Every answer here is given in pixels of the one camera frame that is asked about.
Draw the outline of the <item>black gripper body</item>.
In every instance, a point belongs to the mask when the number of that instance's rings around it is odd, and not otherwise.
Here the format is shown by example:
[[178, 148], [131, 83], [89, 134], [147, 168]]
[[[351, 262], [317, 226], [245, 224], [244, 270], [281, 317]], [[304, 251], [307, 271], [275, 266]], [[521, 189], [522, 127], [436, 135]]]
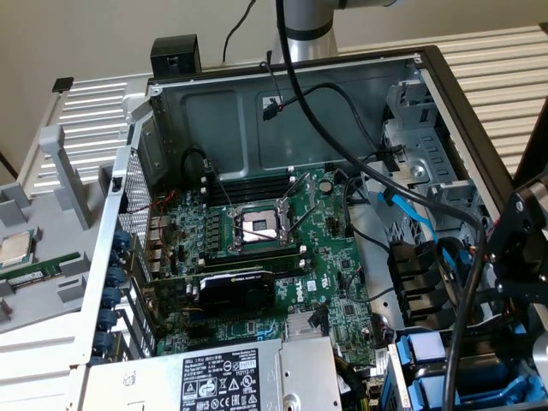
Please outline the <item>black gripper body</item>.
[[548, 311], [543, 304], [532, 304], [529, 307], [529, 333], [535, 338], [547, 332]]

